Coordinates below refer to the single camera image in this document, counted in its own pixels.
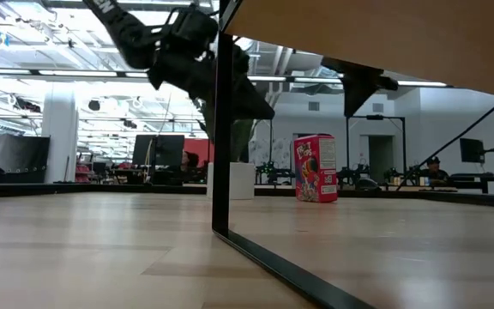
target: black robotic arm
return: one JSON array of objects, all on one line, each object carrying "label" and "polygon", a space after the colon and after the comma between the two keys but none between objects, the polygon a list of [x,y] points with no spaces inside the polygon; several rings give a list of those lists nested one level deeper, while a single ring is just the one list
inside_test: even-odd
[{"label": "black robotic arm", "polygon": [[[116,0],[83,0],[102,22],[125,62],[135,69],[148,70],[148,79],[159,89],[168,82],[213,104],[216,73],[215,55],[210,45],[219,32],[217,21],[194,4],[174,9],[163,25],[145,26],[119,7]],[[170,20],[173,14],[177,18]],[[258,94],[247,78],[249,56],[234,45],[232,104],[235,119],[271,119],[274,110]]]}]

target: fluorescent light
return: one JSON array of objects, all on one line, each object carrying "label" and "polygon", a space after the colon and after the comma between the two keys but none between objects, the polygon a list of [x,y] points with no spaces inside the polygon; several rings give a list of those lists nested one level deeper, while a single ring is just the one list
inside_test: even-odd
[{"label": "fluorescent light", "polygon": [[342,84],[340,79],[336,78],[317,78],[317,77],[295,77],[295,82],[319,82],[329,84]]},{"label": "fluorescent light", "polygon": [[8,75],[27,74],[27,75],[30,75],[30,71],[29,70],[17,70],[17,69],[0,69],[0,74],[8,74]]},{"label": "fluorescent light", "polygon": [[21,115],[0,115],[0,119],[24,119]]},{"label": "fluorescent light", "polygon": [[[81,0],[49,0],[50,2],[80,2]],[[191,1],[146,1],[146,0],[117,0],[117,3],[128,3],[128,4],[164,4],[164,5],[183,5],[188,6],[191,4]],[[200,3],[199,6],[210,8],[210,3]]]},{"label": "fluorescent light", "polygon": [[412,87],[447,87],[443,82],[413,82],[413,81],[398,81],[400,86],[412,86]]},{"label": "fluorescent light", "polygon": [[146,73],[141,73],[141,72],[131,72],[131,73],[125,73],[127,77],[140,77],[140,78],[148,78],[148,74]]},{"label": "fluorescent light", "polygon": [[54,76],[102,76],[102,77],[116,77],[116,72],[106,71],[76,71],[76,70],[40,70],[41,75],[54,75]]},{"label": "fluorescent light", "polygon": [[[205,132],[203,132],[202,130],[194,130],[194,133],[203,134]],[[158,134],[157,131],[78,130],[79,139],[83,142],[114,142],[121,144],[132,143],[132,141],[124,140],[124,139],[112,140],[111,137],[133,137],[137,135],[157,135],[157,134]],[[188,136],[189,134],[191,134],[191,131],[187,131],[187,132],[161,131],[161,135]]]},{"label": "fluorescent light", "polygon": [[[169,122],[170,119],[158,118],[158,117],[80,117],[80,120],[87,121],[123,121],[127,120],[136,120],[143,122]],[[175,119],[175,123],[182,124],[196,124],[197,119],[202,120],[202,118],[189,118],[189,119]]]},{"label": "fluorescent light", "polygon": [[252,82],[284,82],[286,77],[279,76],[249,76]]}]

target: desk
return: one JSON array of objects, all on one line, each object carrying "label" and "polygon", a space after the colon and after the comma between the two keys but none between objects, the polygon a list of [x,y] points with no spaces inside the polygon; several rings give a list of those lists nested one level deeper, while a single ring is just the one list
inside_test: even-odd
[{"label": "desk", "polygon": [[[185,187],[194,187],[194,188],[205,188],[207,185],[205,184],[183,184]],[[255,189],[277,189],[277,190],[291,190],[295,189],[292,185],[255,185]]]},{"label": "desk", "polygon": [[[397,185],[381,186],[383,191],[395,191]],[[404,185],[400,191],[437,191],[437,192],[458,192],[454,187],[430,187],[430,186],[418,186],[418,185]]]},{"label": "desk", "polygon": [[143,174],[145,170],[143,169],[119,169],[119,168],[113,168],[110,170],[113,176],[115,176],[117,183],[121,185],[121,181],[119,180],[120,176],[125,176],[127,177],[127,184],[129,185],[141,185],[145,182],[145,175]]},{"label": "desk", "polygon": [[494,182],[494,176],[482,176],[478,178],[472,178],[470,180],[467,177],[450,177],[449,183],[458,189],[478,189],[481,190],[482,193],[489,193],[489,183]]}]

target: cereal box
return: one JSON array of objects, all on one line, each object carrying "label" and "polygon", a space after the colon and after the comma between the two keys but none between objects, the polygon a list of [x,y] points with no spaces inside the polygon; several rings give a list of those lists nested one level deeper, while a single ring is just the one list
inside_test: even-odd
[{"label": "cereal box", "polygon": [[334,137],[319,134],[294,141],[297,199],[328,203],[337,199]]}]

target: computer monitor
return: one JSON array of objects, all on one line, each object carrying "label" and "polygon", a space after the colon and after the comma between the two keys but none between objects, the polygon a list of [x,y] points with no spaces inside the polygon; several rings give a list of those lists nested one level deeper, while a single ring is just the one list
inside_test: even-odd
[{"label": "computer monitor", "polygon": [[470,163],[485,163],[484,143],[480,140],[461,138],[461,160]]},{"label": "computer monitor", "polygon": [[93,172],[102,174],[106,171],[106,162],[93,162]]},{"label": "computer monitor", "polygon": [[136,136],[133,164],[179,167],[183,149],[184,136],[139,135]]}]

